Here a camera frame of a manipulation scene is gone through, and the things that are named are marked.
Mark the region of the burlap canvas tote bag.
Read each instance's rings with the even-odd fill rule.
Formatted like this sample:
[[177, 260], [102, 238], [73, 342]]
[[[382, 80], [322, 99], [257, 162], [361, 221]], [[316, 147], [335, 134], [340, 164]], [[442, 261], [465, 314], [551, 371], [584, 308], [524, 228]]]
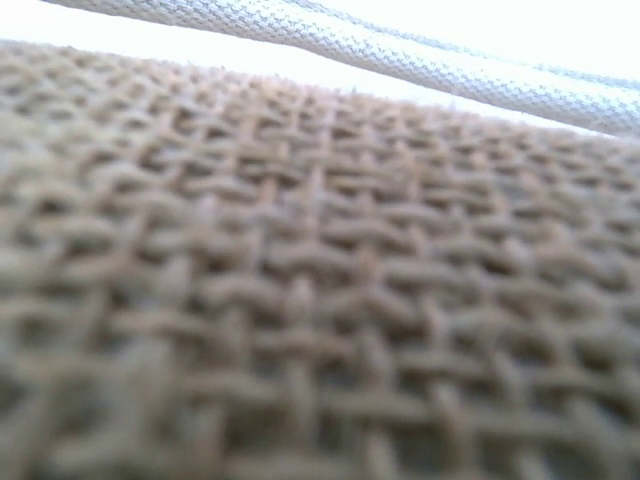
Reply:
[[373, 2], [3, 2], [2, 477], [637, 478], [638, 128]]

